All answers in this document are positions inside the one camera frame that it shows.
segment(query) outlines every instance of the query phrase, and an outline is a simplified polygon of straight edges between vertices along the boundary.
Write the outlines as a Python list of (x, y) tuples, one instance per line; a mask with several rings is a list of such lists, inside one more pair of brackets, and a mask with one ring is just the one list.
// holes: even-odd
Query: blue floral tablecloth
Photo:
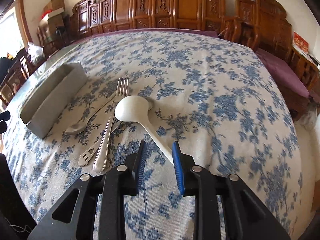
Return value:
[[(169, 147), (178, 140), (182, 152), (212, 174), (240, 175), (293, 233), (302, 188), (297, 137), (281, 93), (251, 49), (190, 33), (118, 33), (83, 41), (42, 80), (73, 61), (81, 61), (89, 80), (45, 139), (19, 119), (24, 102), (8, 107), (4, 153), (36, 221), (82, 173), (97, 175), (94, 158), (84, 167), (78, 159), (102, 136), (112, 106), (102, 108), (81, 134), (64, 131), (106, 101), (119, 77), (129, 77), (131, 95), (155, 99), (150, 122)], [(111, 135), (107, 170), (136, 152), (141, 140), (148, 158), (139, 196), (125, 198), (127, 239), (192, 239), (194, 198), (179, 195), (172, 164), (141, 125), (123, 123)]]

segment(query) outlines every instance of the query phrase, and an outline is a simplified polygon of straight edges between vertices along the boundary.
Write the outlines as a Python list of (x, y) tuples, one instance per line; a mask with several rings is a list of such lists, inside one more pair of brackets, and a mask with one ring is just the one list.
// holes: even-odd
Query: bolt head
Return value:
[(195, 166), (192, 167), (192, 170), (194, 172), (200, 172), (202, 170), (202, 168), (200, 166), (198, 166), (198, 165), (195, 165)]
[(127, 168), (128, 168), (128, 167), (127, 167), (126, 165), (119, 165), (118, 168), (117, 168), (117, 170), (118, 170), (118, 171), (126, 171)]
[(230, 174), (229, 179), (232, 181), (238, 181), (239, 180), (239, 176), (236, 174)]
[(89, 174), (82, 174), (81, 177), (80, 177), (80, 179), (81, 179), (82, 181), (87, 181), (88, 179), (90, 179), (90, 175), (89, 175)]

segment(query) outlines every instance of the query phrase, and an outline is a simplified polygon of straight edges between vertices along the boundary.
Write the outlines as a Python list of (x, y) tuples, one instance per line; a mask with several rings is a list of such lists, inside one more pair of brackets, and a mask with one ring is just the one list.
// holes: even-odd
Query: cardboard box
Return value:
[(52, 11), (50, 13), (47, 13), (43, 18), (42, 20), (39, 22), (39, 25), (42, 26), (44, 24), (46, 24), (48, 22), (48, 20), (58, 14), (61, 14), (64, 12), (64, 9), (63, 8), (60, 8), (58, 10), (55, 10), (55, 11)]
[(43, 38), (49, 41), (55, 39), (57, 27), (64, 26), (62, 14), (58, 14), (47, 20), (43, 19), (41, 22), (42, 24), (39, 25), (39, 29), (41, 30), (41, 33), (43, 33), (45, 36)]
[(48, 10), (57, 10), (59, 8), (65, 9), (64, 6), (64, 0), (51, 0), (44, 8), (43, 12), (46, 12)]

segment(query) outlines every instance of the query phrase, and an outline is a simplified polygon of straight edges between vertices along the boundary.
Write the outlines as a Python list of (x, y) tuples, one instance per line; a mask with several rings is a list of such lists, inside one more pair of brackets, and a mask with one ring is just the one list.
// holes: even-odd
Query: utensil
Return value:
[(148, 101), (145, 98), (139, 96), (125, 97), (118, 103), (114, 113), (119, 121), (141, 124), (163, 154), (173, 164), (171, 149), (162, 142), (148, 119)]
[[(113, 101), (115, 106), (118, 104), (118, 102), (123, 99), (124, 97), (129, 95), (129, 78), (119, 78), (117, 90), (116, 90), (116, 96)], [(110, 133), (111, 133), (111, 127), (113, 123), (113, 118), (115, 117), (115, 112), (112, 111), (107, 123), (106, 130), (103, 134), (102, 141), (100, 148), (97, 153), (97, 157), (94, 160), (93, 163), (93, 170), (97, 172), (101, 172), (105, 169), (107, 165), (107, 155), (108, 155), (108, 147), (109, 147), (109, 139), (110, 139)]]
[(75, 135), (83, 132), (84, 129), (87, 127), (91, 117), (93, 117), (101, 108), (103, 108), (107, 103), (109, 103), (115, 97), (115, 95), (116, 95), (116, 92), (113, 92), (113, 94), (108, 98), (108, 101), (103, 103), (102, 106), (100, 106), (96, 111), (94, 111), (91, 115), (89, 115), (86, 119), (84, 119), (82, 123), (78, 122), (73, 125), (70, 125), (64, 133), (68, 135)]
[[(150, 97), (145, 97), (145, 99), (148, 100), (149, 102), (148, 110), (151, 110), (154, 106), (153, 99)], [(122, 123), (121, 121), (117, 120), (112, 126), (111, 133), (113, 133), (121, 123)], [(85, 166), (89, 163), (93, 155), (98, 151), (101, 145), (101, 141), (102, 141), (102, 137), (94, 145), (92, 145), (89, 149), (87, 149), (83, 154), (80, 155), (79, 161), (78, 161), (78, 164), (80, 166)]]

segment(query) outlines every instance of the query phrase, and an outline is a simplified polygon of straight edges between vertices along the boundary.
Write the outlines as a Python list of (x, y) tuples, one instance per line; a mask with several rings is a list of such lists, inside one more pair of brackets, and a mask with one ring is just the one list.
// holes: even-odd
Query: metal container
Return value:
[(87, 76), (80, 62), (61, 65), (40, 84), (22, 107), (21, 120), (33, 134), (44, 138), (86, 81)]

